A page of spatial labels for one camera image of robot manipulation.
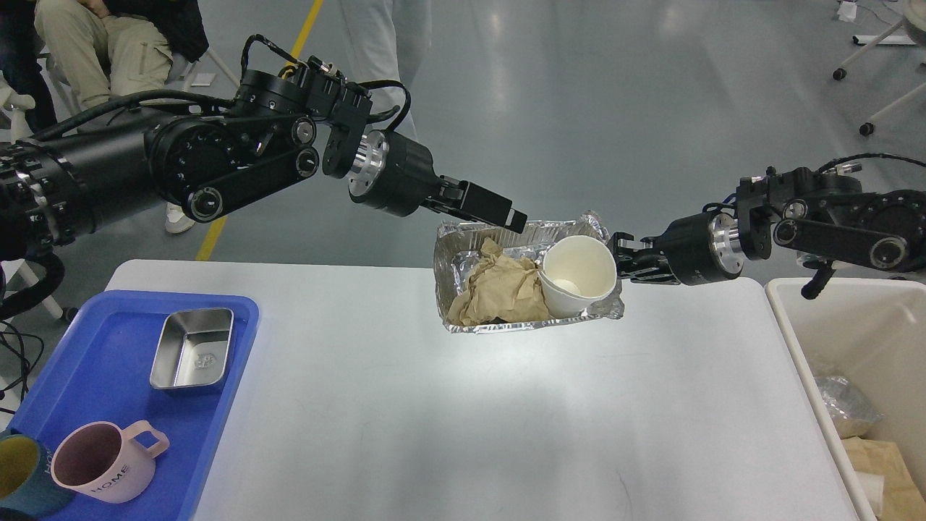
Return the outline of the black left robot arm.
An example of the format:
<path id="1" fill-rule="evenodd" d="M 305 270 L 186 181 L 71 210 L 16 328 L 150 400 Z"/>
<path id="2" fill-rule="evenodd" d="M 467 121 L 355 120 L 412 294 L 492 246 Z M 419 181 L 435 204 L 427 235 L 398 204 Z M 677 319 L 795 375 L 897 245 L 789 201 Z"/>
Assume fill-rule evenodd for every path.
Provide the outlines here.
<path id="1" fill-rule="evenodd" d="M 317 57 L 278 74 L 248 69 L 233 99 L 171 90 L 116 98 L 2 149 L 2 260 L 44 276 L 2 299 L 2 319 L 33 309 L 65 276 L 56 247 L 168 202 L 212 222 L 322 172 L 354 203 L 396 216 L 417 208 L 522 233 L 502 195 L 439 176 L 426 146 L 396 131 L 402 106 L 373 113 L 371 93 Z"/>

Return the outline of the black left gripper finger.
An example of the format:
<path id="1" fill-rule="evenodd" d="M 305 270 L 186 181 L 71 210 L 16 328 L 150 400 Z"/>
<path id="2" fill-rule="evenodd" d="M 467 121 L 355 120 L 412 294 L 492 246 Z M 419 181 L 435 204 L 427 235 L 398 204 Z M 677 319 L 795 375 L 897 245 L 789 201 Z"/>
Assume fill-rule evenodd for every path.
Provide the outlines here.
<path id="1" fill-rule="evenodd" d="M 427 197 L 427 208 L 463 221 L 483 222 L 522 233 L 528 216 L 515 210 L 510 199 L 474 182 L 440 177 L 437 191 Z"/>

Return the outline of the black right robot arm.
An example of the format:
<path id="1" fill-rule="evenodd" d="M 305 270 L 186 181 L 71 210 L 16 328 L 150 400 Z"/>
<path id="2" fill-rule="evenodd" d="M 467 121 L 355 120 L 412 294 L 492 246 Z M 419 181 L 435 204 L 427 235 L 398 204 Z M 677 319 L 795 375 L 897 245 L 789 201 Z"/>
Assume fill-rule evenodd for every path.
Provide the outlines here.
<path id="1" fill-rule="evenodd" d="M 730 197 L 672 221 L 635 242 L 616 233 L 608 249 L 621 279 L 700 286 L 741 276 L 747 261 L 767 260 L 774 246 L 793 250 L 814 276 L 802 288 L 813 300 L 844 264 L 890 274 L 923 274 L 925 195 L 921 190 L 867 192 L 854 174 L 860 155 L 819 168 L 741 178 Z"/>

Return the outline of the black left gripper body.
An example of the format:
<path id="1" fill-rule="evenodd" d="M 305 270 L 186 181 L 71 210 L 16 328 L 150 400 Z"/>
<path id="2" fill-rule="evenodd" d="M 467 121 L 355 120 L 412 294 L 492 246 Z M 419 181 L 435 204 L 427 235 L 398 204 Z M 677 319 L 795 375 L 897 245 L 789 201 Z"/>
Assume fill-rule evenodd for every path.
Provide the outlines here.
<path id="1" fill-rule="evenodd" d="M 410 215 L 420 206 L 442 211 L 442 187 L 426 146 L 393 131 L 374 130 L 361 138 L 349 170 L 354 203 L 394 216 Z"/>

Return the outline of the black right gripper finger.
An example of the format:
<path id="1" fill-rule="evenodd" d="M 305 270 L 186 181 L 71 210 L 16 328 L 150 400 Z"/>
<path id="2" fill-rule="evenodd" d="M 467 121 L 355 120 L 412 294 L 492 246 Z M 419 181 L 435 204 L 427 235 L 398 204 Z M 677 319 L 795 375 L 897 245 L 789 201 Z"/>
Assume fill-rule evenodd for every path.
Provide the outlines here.
<path id="1" fill-rule="evenodd" d="M 665 256 L 662 248 L 658 247 L 660 235 L 635 238 L 629 233 L 615 233 L 611 235 L 611 253 L 615 258 L 636 258 L 638 256 Z"/>
<path id="2" fill-rule="evenodd" d="M 616 266 L 619 277 L 639 284 L 681 284 L 664 257 L 625 258 Z"/>

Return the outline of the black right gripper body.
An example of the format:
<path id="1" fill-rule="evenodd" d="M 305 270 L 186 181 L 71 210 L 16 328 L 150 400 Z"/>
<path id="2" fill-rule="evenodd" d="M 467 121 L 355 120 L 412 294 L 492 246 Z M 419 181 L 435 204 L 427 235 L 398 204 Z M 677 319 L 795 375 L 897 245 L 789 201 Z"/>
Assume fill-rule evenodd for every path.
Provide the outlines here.
<path id="1" fill-rule="evenodd" d="M 685 286 L 734 280 L 745 264 L 737 225 L 725 212 L 700 212 L 671 222 L 658 237 L 658 249 Z"/>

